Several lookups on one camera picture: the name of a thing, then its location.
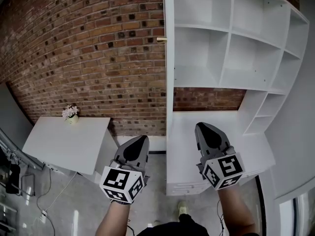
brick wall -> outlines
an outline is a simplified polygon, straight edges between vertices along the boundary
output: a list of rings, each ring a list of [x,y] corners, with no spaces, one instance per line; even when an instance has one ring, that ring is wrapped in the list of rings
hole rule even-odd
[[[174,111],[238,110],[246,90],[174,88]]]
[[[163,0],[6,0],[0,82],[36,122],[76,103],[117,135],[165,135]]]

flower pot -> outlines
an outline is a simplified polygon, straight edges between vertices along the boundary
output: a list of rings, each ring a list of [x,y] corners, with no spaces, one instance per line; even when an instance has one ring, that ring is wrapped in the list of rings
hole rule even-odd
[[[69,117],[65,121],[70,123],[70,124],[76,124],[78,122],[78,120],[79,120],[79,117],[77,115],[74,115],[72,117]]]

tabletop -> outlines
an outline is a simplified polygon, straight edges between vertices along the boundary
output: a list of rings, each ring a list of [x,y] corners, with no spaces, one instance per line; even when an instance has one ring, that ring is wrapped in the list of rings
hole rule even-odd
[[[71,125],[62,117],[40,117],[23,152],[43,162],[91,175],[109,120],[80,117]]]

person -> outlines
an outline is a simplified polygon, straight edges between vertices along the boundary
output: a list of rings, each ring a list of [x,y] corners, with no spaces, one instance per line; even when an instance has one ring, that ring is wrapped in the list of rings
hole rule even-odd
[[[219,197],[223,210],[225,225],[230,236],[258,236],[255,231],[255,223],[251,212],[242,200],[240,187],[234,185],[219,190]],[[113,201],[107,214],[99,225],[95,236],[125,236],[127,231],[130,204]],[[207,230],[198,225],[188,215],[185,203],[179,203],[179,221],[146,228],[138,236],[209,236]]]

white table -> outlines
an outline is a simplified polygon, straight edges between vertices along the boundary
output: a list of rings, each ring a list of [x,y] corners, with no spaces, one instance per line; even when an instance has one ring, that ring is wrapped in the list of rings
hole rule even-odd
[[[38,160],[87,175],[102,175],[117,151],[107,126],[110,118],[80,117],[69,124],[62,117],[40,117],[23,152]]]

